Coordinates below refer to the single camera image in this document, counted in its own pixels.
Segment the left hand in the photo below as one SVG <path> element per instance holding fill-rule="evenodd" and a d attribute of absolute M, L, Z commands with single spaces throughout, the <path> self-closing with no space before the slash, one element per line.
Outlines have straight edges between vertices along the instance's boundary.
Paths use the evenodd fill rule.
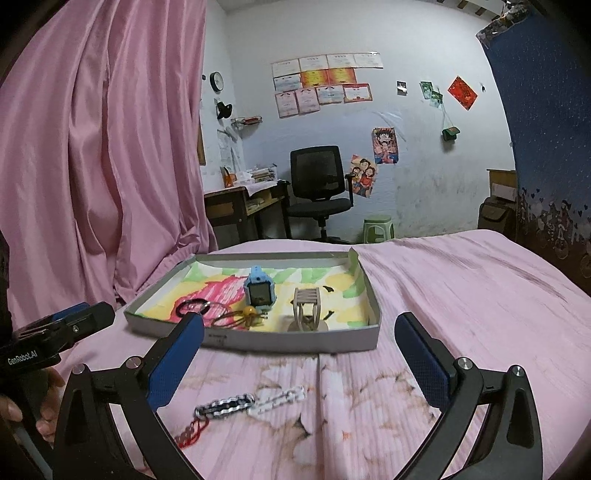
<path fill-rule="evenodd" d="M 32 394 L 24 394 L 17 402 L 5 395 L 1 396 L 1 419 L 4 422 L 20 423 L 23 421 L 23 412 L 31 413 L 36 430 L 44 441 L 53 446 L 64 386 L 65 380 L 55 368 L 45 368 L 41 384 L 33 387 Z"/>

